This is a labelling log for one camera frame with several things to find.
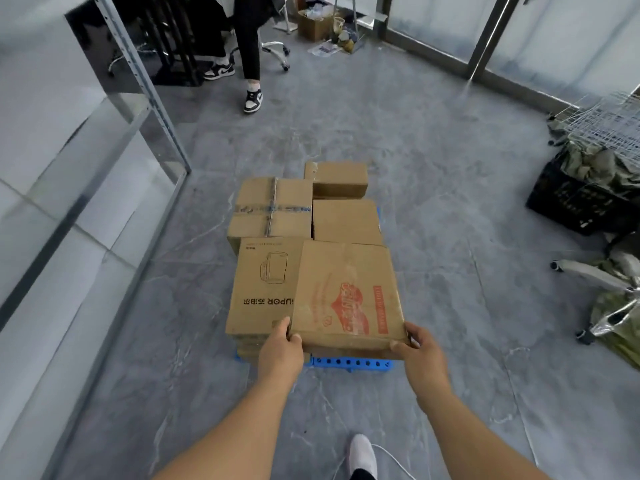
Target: glass door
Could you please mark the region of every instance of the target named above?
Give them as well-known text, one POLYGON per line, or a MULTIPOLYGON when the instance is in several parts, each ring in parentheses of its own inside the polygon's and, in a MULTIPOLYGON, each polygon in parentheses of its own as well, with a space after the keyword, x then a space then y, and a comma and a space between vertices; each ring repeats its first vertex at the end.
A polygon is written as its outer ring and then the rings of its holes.
POLYGON ((469 62, 497 0, 392 0, 388 28, 469 62))
POLYGON ((520 0, 486 68, 558 99, 640 84, 640 0, 520 0))

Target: door frame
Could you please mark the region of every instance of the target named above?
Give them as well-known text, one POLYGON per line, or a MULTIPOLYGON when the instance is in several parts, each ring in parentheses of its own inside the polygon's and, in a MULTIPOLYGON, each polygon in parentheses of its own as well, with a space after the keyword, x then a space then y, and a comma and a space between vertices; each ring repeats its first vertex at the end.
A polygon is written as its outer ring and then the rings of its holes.
POLYGON ((376 20, 374 23, 374 33, 380 40, 402 48, 411 54, 418 55, 447 72, 467 80, 470 79, 473 83, 482 84, 493 91, 505 94, 540 111, 557 113, 570 105, 566 101, 518 84, 486 68, 520 0, 495 1, 492 12, 478 38, 468 63, 420 40, 390 29, 388 22, 392 2, 393 0, 378 0, 377 11, 386 15, 384 22, 376 20))

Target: hand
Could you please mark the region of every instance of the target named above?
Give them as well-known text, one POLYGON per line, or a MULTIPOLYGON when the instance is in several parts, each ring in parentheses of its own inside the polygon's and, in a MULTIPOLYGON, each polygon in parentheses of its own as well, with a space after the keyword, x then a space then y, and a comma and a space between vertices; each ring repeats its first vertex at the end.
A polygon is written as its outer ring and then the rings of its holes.
POLYGON ((258 356, 258 380, 272 381, 287 389, 287 393, 296 382, 305 355, 302 352, 302 339, 298 334, 287 340, 287 327, 291 319, 285 317, 269 338, 265 341, 258 356))
POLYGON ((451 390, 447 357, 427 329, 410 322, 405 322, 404 327, 417 342, 417 346, 410 347, 394 340, 391 342, 391 350, 404 360, 406 378, 418 397, 418 404, 423 408, 423 401, 434 389, 451 390))

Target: gray marble floor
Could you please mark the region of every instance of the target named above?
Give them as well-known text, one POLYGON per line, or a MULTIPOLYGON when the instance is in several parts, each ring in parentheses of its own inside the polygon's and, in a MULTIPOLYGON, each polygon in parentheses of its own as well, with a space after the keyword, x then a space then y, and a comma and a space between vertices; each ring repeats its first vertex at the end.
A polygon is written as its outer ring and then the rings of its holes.
MULTIPOLYGON (((59 480, 149 477, 250 387, 224 324, 235 258, 232 204, 250 175, 301 177, 303 163, 369 164, 406 317, 449 358, 456 392, 560 480, 638 478, 640 376, 572 339, 595 291, 554 258, 602 249, 524 201, 551 156, 544 115, 395 48, 316 58, 296 36, 289 73, 263 56, 264 107, 241 113, 240 78, 160 88, 194 172, 67 448, 59 480)), ((448 478, 396 364, 386 373, 306 369, 289 396, 274 479, 330 480, 363 432, 419 480, 448 478)), ((378 455, 380 478, 402 478, 378 455)), ((346 478, 344 466, 337 476, 346 478)))

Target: shoe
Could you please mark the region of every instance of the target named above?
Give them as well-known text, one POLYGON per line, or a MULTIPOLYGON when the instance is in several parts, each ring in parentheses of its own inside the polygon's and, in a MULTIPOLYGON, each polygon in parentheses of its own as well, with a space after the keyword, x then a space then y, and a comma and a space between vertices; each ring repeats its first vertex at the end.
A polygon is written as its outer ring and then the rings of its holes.
POLYGON ((211 69, 204 72, 204 78, 206 80, 216 80, 222 77, 226 77, 228 75, 233 75, 236 73, 236 69, 234 69, 233 64, 229 64, 226 66, 222 66, 220 64, 213 64, 211 69))
POLYGON ((357 434, 349 445, 349 475, 357 469, 363 469, 374 478, 378 478, 378 463, 373 446, 365 435, 357 434))
POLYGON ((262 90, 258 89, 257 91, 247 91, 246 92, 246 101, 244 101, 244 112, 256 112, 260 109, 262 105, 262 90))

